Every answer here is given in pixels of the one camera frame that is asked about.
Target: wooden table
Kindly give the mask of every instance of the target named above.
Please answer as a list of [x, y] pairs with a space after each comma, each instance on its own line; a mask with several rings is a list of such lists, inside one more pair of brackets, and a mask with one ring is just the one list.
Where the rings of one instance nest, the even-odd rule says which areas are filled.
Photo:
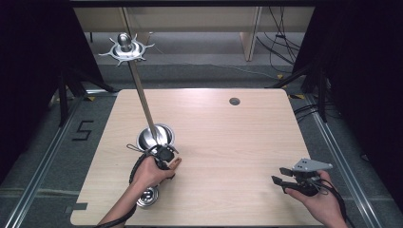
[[[282, 193], [272, 175], [309, 158], [282, 89], [148, 89], [153, 120], [175, 132], [182, 163], [160, 186], [157, 202], [138, 207], [127, 225], [318, 225], [301, 203]], [[240, 99], [239, 105], [229, 103]], [[128, 186], [141, 155], [127, 149], [146, 125], [136, 90], [122, 90], [73, 211], [75, 225], [101, 220]]]

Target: metal rod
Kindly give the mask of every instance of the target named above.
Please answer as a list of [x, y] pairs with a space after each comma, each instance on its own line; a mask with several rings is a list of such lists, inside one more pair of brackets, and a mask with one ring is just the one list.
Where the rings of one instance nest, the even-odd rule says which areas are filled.
[[154, 122], [152, 121], [150, 109], [148, 108], [147, 99], [145, 98], [142, 82], [140, 81], [139, 71], [137, 70], [136, 62], [135, 61], [127, 61], [128, 68], [130, 69], [131, 76], [133, 77], [134, 84], [137, 88], [137, 93], [139, 93], [140, 102], [142, 102], [143, 111], [145, 114], [145, 118], [148, 122], [148, 127], [151, 130], [152, 138], [157, 141], [157, 131], [155, 130]]

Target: black hole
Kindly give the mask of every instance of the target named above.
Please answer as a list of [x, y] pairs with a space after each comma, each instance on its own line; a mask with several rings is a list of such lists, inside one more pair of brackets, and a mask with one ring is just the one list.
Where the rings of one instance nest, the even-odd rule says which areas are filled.
[[229, 100], [229, 104], [231, 104], [231, 105], [239, 105], [239, 104], [240, 104], [240, 99], [238, 99], [238, 98], [231, 98], [231, 99]]

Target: metal bowl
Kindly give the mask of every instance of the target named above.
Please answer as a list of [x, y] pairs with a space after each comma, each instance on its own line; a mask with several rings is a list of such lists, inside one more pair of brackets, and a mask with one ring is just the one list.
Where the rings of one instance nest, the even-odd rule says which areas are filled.
[[[169, 126], [157, 123], [155, 124], [155, 129], [157, 132], [158, 144], [174, 144], [175, 135]], [[142, 150], [149, 149], [156, 144], [157, 142], [155, 142], [154, 138], [152, 137], [149, 127], [145, 128], [137, 137], [137, 147]]]

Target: finger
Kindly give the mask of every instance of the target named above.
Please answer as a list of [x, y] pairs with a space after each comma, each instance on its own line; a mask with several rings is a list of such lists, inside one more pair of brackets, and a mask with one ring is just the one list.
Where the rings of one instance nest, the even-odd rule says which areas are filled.
[[169, 164], [169, 169], [175, 170], [178, 165], [181, 163], [182, 159], [181, 158], [177, 158], [176, 160], [174, 160], [171, 164]]
[[324, 170], [317, 170], [317, 173], [319, 174], [321, 179], [327, 180], [328, 182], [331, 182], [330, 175], [328, 172]]
[[291, 188], [286, 188], [285, 192], [290, 195], [292, 198], [300, 201], [300, 202], [304, 202], [306, 201], [306, 199], [308, 198], [307, 196], [303, 195], [302, 193], [300, 193], [297, 190], [291, 189]]
[[165, 179], [173, 179], [175, 177], [175, 170], [173, 169], [164, 170], [163, 175]]
[[332, 187], [332, 185], [331, 185], [332, 180], [331, 180], [330, 175], [329, 175], [328, 172], [326, 172], [324, 170], [317, 170], [317, 173], [319, 174], [319, 176], [320, 176], [320, 178], [322, 180], [325, 180], [325, 181], [322, 182], [323, 184], [325, 184], [326, 186]]

